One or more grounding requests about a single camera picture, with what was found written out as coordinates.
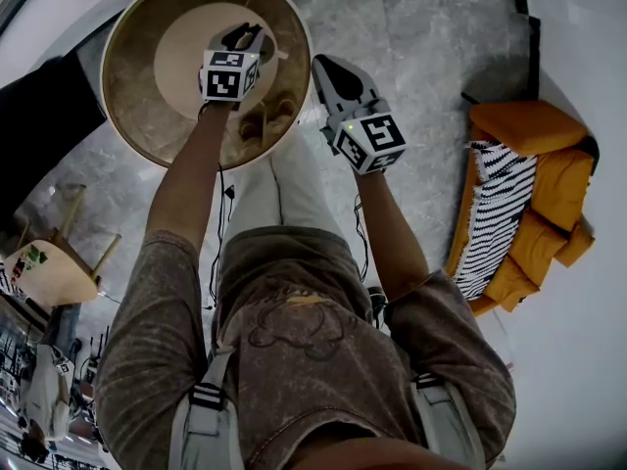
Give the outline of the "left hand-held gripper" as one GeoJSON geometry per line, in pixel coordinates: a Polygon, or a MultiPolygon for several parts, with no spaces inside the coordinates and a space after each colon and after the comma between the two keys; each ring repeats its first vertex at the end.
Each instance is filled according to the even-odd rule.
{"type": "Polygon", "coordinates": [[[211,38],[199,70],[202,99],[239,104],[261,76],[260,49],[264,29],[244,22],[231,25],[211,38]]]}

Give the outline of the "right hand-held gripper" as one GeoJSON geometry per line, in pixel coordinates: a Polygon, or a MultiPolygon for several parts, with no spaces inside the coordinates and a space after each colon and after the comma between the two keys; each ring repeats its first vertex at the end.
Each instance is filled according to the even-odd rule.
{"type": "Polygon", "coordinates": [[[312,73],[319,102],[328,113],[321,132],[332,153],[344,156],[359,175],[395,163],[407,142],[373,78],[324,54],[314,56],[312,73]]]}

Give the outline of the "person's left forearm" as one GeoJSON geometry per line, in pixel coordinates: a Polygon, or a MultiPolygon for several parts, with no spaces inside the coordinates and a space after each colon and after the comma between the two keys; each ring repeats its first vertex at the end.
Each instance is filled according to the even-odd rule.
{"type": "Polygon", "coordinates": [[[233,104],[217,102],[202,111],[170,164],[153,199],[146,230],[187,240],[199,254],[207,231],[222,139],[233,104]]]}

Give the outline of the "person's right forearm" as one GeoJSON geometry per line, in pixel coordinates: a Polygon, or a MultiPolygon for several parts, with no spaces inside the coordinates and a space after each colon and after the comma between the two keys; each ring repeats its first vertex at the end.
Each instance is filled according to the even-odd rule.
{"type": "Polygon", "coordinates": [[[355,175],[381,287],[392,302],[422,284],[430,270],[382,171],[355,175]]]}

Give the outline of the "tan slipper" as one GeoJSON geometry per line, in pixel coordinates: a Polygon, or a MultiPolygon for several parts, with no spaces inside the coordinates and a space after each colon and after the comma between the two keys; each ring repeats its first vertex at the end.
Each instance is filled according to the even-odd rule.
{"type": "Polygon", "coordinates": [[[242,140],[263,139],[266,115],[263,112],[248,113],[239,122],[238,133],[242,140]]]}
{"type": "Polygon", "coordinates": [[[266,121],[292,117],[299,111],[296,97],[290,92],[281,92],[266,104],[266,121]]]}

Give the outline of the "round wooden glass table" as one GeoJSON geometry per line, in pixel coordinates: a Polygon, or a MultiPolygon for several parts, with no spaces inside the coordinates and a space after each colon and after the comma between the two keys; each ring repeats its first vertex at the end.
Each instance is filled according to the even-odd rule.
{"type": "Polygon", "coordinates": [[[254,88],[239,104],[230,102],[221,166],[260,159],[291,130],[295,116],[266,122],[263,139],[244,141],[238,133],[241,118],[265,113],[279,93],[292,93],[298,108],[308,97],[313,47],[291,0],[134,0],[107,41],[101,92],[110,122],[135,151],[170,165],[206,104],[199,85],[204,51],[217,33],[244,22],[260,24],[289,58],[262,65],[254,88]]]}

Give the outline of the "person's white trousers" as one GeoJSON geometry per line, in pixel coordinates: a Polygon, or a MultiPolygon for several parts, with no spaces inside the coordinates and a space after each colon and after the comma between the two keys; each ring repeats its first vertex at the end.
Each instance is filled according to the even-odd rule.
{"type": "Polygon", "coordinates": [[[262,227],[315,228],[342,232],[327,205],[319,166],[299,128],[277,149],[234,173],[236,203],[224,240],[262,227]]]}

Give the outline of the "black white striped blanket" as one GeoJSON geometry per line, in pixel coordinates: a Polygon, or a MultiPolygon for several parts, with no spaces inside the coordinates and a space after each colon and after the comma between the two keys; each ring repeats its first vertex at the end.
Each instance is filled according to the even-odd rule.
{"type": "Polygon", "coordinates": [[[479,182],[472,187],[467,233],[454,279],[468,301],[478,299],[504,260],[531,200],[537,158],[496,141],[469,144],[479,182]]]}

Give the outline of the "orange sofa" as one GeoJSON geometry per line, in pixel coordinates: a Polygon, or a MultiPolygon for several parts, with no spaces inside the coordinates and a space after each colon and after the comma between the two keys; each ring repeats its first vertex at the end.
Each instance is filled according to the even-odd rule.
{"type": "Polygon", "coordinates": [[[569,267],[594,245],[583,206],[599,147],[582,123],[545,101],[476,104],[469,119],[466,178],[447,264],[453,279],[468,242],[472,187],[479,182],[469,144],[496,141],[537,158],[531,200],[511,246],[484,293],[468,301],[475,315],[496,307],[512,312],[540,291],[553,261],[569,267]]]}

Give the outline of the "person's brown shirt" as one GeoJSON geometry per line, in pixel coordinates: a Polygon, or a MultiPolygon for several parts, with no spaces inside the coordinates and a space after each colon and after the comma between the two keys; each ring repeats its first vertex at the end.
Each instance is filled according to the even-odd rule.
{"type": "MultiPolygon", "coordinates": [[[[234,350],[224,389],[248,470],[281,470],[322,427],[423,443],[410,392],[417,374],[455,385],[486,460],[502,453],[512,380],[447,274],[391,302],[380,332],[340,237],[264,227],[226,243],[218,300],[217,343],[234,350]]],[[[208,367],[200,305],[192,245],[148,233],[97,376],[99,429],[123,470],[168,468],[176,409],[208,367]]]]}

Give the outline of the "light wooden side table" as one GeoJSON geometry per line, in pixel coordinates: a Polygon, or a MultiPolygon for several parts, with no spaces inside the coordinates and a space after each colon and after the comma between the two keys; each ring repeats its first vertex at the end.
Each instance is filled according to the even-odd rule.
{"type": "Polygon", "coordinates": [[[121,240],[121,235],[115,235],[93,267],[71,246],[67,235],[82,205],[84,192],[85,186],[79,185],[62,225],[54,229],[50,237],[35,239],[29,243],[21,238],[16,250],[3,261],[9,283],[41,306],[84,304],[95,300],[99,295],[100,272],[121,240]],[[44,251],[48,259],[32,270],[24,271],[13,282],[11,277],[15,262],[20,252],[31,243],[44,251]]]}

